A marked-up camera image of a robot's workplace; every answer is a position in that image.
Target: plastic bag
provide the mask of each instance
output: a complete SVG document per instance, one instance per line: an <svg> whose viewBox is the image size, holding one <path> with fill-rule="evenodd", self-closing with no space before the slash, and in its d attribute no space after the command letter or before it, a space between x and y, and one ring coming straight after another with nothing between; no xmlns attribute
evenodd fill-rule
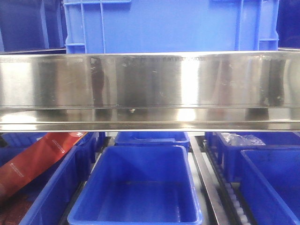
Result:
<svg viewBox="0 0 300 225"><path fill-rule="evenodd" d="M232 146L266 145L260 138L254 135L237 135L235 133L222 133L225 141Z"/></svg>

